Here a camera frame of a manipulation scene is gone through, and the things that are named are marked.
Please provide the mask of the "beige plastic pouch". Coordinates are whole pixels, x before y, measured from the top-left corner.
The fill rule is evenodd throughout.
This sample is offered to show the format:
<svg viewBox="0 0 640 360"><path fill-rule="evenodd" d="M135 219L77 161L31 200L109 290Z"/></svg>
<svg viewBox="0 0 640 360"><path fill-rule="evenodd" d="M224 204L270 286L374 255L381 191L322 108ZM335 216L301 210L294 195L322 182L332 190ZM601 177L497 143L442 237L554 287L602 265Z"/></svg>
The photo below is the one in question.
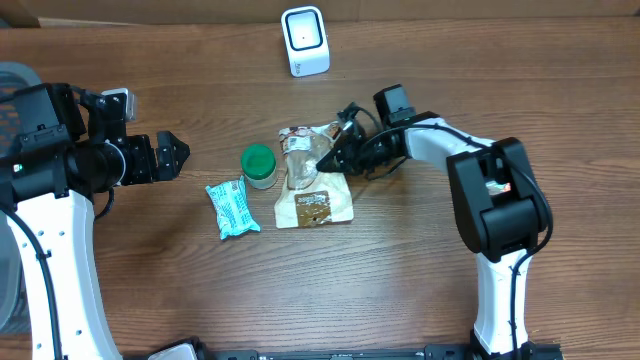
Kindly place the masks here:
<svg viewBox="0 0 640 360"><path fill-rule="evenodd" d="M322 126L288 127L278 132L286 176L274 205L277 228L314 227L354 219L345 176L316 168L333 149L340 132L336 121Z"/></svg>

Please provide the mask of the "teal tissue packet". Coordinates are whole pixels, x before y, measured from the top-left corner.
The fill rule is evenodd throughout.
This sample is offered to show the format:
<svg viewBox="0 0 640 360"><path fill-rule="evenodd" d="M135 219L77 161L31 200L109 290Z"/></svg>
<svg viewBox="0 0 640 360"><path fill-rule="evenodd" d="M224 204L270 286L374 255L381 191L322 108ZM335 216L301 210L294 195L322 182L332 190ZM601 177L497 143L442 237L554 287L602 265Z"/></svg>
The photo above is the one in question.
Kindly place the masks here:
<svg viewBox="0 0 640 360"><path fill-rule="evenodd" d="M244 177L230 180L216 186L207 185L215 212L221 240L241 236L249 231L260 232L260 225L251 215Z"/></svg>

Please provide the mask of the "green lid jar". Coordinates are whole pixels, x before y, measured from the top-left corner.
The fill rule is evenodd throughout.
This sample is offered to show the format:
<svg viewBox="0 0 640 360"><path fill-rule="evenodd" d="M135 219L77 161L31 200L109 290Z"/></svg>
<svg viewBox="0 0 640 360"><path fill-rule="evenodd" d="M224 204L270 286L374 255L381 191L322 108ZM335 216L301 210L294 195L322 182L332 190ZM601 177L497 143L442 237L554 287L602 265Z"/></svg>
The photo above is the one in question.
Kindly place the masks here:
<svg viewBox="0 0 640 360"><path fill-rule="evenodd" d="M276 158L263 144L252 144L241 156L241 168L252 187L260 190L272 187L277 181Z"/></svg>

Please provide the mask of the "orange snack packet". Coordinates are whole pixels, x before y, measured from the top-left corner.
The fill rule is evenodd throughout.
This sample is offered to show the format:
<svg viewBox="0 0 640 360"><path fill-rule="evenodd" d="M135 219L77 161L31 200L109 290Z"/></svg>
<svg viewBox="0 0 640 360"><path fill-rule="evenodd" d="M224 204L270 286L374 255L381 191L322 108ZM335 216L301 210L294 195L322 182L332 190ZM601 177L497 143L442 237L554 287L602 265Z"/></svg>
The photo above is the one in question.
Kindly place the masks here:
<svg viewBox="0 0 640 360"><path fill-rule="evenodd" d="M490 196L498 196L500 194L511 191L511 184L509 182L500 184L495 180L492 180L492 181L486 182L485 186Z"/></svg>

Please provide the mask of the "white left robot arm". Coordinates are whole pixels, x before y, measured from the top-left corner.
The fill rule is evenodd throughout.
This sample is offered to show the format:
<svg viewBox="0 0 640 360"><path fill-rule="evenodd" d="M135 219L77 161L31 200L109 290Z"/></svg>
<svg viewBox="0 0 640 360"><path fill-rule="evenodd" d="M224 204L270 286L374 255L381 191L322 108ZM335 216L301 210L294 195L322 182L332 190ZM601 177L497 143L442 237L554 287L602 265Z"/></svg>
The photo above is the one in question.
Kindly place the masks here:
<svg viewBox="0 0 640 360"><path fill-rule="evenodd" d="M97 193L175 179L189 146L130 136L134 96L42 83L5 97L21 131L1 159L1 210L21 258L35 359L118 359L102 303Z"/></svg>

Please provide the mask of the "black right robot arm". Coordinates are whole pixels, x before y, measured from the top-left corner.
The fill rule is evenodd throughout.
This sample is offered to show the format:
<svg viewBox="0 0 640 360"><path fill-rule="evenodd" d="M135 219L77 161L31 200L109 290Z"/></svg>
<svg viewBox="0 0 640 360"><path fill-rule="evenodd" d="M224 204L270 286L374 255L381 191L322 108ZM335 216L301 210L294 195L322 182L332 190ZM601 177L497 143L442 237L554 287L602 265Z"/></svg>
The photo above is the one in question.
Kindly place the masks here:
<svg viewBox="0 0 640 360"><path fill-rule="evenodd" d="M337 144L316 165L320 172L363 175L395 171L408 159L447 175L460 237L475 255L478 311L463 359L560 359L557 345L530 341L525 327L526 280L533 256L550 240L553 215L535 180L524 145L472 136L433 112L416 112L396 84L373 97L378 129L367 135L357 122L361 107L337 115Z"/></svg>

